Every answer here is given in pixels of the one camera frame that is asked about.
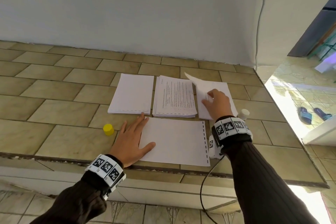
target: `slipper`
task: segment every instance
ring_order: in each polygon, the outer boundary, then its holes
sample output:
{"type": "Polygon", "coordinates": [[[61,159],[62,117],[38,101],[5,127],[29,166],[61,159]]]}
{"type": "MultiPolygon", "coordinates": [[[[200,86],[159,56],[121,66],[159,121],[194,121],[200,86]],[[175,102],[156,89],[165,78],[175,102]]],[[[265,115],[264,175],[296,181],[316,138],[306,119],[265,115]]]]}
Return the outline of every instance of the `slipper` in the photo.
{"type": "Polygon", "coordinates": [[[312,114],[307,112],[307,109],[304,107],[299,107],[298,109],[300,120],[308,125],[312,123],[312,114]]]}
{"type": "Polygon", "coordinates": [[[330,119],[333,116],[330,113],[325,113],[320,108],[314,108],[314,112],[324,121],[330,119]]]}

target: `stack of paper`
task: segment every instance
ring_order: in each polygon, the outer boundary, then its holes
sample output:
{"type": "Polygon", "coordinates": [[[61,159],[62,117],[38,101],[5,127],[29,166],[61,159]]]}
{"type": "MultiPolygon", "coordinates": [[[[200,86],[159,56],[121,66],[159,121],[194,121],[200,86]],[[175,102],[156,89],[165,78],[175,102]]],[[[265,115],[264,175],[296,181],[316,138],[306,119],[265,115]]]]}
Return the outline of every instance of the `stack of paper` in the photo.
{"type": "Polygon", "coordinates": [[[167,76],[156,78],[153,116],[195,117],[197,114],[190,80],[167,76]]]}
{"type": "Polygon", "coordinates": [[[143,128],[139,148],[156,146],[141,160],[209,167],[209,149],[204,121],[149,118],[143,128]]]}
{"type": "Polygon", "coordinates": [[[233,103],[231,93],[228,88],[228,84],[226,82],[210,82],[203,81],[201,79],[192,77],[191,75],[184,73],[190,81],[196,86],[196,96],[197,96],[197,105],[198,105],[198,117],[200,119],[212,120],[207,108],[202,104],[202,99],[207,99],[209,101],[213,101],[212,97],[208,95],[208,92],[213,89],[217,89],[222,91],[227,97],[230,99],[231,111],[234,116],[238,115],[235,104],[233,103]]]}
{"type": "Polygon", "coordinates": [[[121,74],[108,113],[151,113],[154,76],[121,74]]]}

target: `slide sandal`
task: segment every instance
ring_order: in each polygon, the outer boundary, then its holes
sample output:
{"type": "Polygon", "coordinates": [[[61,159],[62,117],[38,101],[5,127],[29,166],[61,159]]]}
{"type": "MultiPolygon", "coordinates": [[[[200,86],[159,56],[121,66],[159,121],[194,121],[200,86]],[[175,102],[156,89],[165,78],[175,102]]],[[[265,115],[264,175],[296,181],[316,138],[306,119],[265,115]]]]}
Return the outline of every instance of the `slide sandal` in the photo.
{"type": "Polygon", "coordinates": [[[298,109],[300,120],[308,125],[312,123],[312,114],[307,112],[307,109],[304,107],[299,107],[298,109]]]}
{"type": "Polygon", "coordinates": [[[322,111],[320,108],[314,108],[314,112],[320,116],[320,118],[324,121],[330,119],[333,115],[330,113],[325,113],[324,111],[322,111]]]}

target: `yellow bottle cap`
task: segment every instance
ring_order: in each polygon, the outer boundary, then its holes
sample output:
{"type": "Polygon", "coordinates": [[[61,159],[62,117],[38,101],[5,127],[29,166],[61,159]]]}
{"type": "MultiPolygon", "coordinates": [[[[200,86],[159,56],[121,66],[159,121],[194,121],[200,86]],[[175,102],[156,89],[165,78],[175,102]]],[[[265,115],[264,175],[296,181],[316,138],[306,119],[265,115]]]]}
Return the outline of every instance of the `yellow bottle cap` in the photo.
{"type": "Polygon", "coordinates": [[[110,136],[114,133],[113,126],[111,124],[105,124],[103,127],[104,133],[107,136],[110,136]]]}

